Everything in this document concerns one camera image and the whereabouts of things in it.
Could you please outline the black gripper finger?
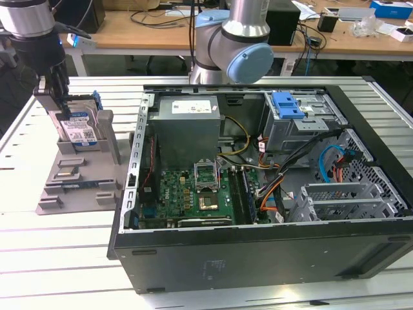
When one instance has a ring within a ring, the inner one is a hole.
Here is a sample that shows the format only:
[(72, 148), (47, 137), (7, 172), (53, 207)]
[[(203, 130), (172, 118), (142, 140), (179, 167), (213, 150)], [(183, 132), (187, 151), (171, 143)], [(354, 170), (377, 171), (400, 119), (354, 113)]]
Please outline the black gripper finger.
[(52, 89), (54, 102), (59, 110), (63, 113), (63, 115), (67, 116), (70, 113), (66, 102), (70, 80), (68, 77), (65, 60), (63, 60), (60, 64), (52, 67), (50, 77), (50, 87)]
[(53, 88), (48, 76), (39, 76), (38, 85), (33, 89), (33, 95), (35, 97), (53, 96)]

